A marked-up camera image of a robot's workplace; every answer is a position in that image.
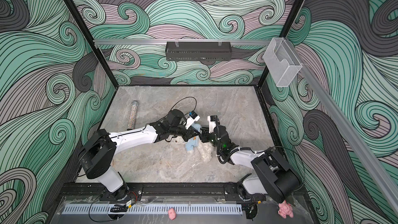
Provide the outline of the white teddy bear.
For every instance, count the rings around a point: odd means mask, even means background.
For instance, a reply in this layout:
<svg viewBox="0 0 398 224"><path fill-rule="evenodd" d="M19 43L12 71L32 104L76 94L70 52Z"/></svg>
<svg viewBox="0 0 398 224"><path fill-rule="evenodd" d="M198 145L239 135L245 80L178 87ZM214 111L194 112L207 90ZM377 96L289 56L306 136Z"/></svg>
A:
<svg viewBox="0 0 398 224"><path fill-rule="evenodd" d="M208 163L212 159L213 151L214 146L210 142L204 143L200 138L198 147L195 147L192 153L188 153L192 155L198 153L201 157L201 161L204 163Z"/></svg>

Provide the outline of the light blue teddy hoodie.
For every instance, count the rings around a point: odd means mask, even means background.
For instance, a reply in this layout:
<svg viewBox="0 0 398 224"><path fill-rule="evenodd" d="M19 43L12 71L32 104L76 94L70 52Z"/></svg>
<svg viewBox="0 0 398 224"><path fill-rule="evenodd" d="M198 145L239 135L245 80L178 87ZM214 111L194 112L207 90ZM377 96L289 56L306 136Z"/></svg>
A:
<svg viewBox="0 0 398 224"><path fill-rule="evenodd" d="M196 131L201 133L201 125L198 123L194 123L192 126L192 128L194 128ZM199 141L200 138L199 136L195 136L191 139L189 139L186 143L185 143L185 149L187 152L192 153L195 147L198 147L199 145Z"/></svg>

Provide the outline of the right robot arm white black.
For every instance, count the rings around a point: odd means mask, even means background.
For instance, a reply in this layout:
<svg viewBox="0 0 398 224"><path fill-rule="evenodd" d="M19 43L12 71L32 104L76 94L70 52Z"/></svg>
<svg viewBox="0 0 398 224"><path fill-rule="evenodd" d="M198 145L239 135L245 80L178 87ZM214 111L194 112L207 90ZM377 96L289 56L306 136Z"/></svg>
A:
<svg viewBox="0 0 398 224"><path fill-rule="evenodd" d="M303 185L296 170L275 147L254 150L238 146L221 125L200 128L200 138L202 142L215 147L220 164L244 166L254 171L237 183L237 192L243 201L248 201L254 195L266 195L282 203Z"/></svg>

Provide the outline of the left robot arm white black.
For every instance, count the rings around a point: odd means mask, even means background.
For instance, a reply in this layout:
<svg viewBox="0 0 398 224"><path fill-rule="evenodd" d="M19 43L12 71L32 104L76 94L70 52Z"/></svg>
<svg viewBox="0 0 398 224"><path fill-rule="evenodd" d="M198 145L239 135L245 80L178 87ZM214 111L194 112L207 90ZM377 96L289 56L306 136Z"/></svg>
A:
<svg viewBox="0 0 398 224"><path fill-rule="evenodd" d="M100 182L114 201L127 198L129 188L120 173L111 166L114 156L124 150L145 144L164 141L170 136L181 137L185 142L199 135L192 125L200 116L191 111L187 116L180 110L171 110L158 121L143 128L124 131L96 131L78 155L87 179Z"/></svg>

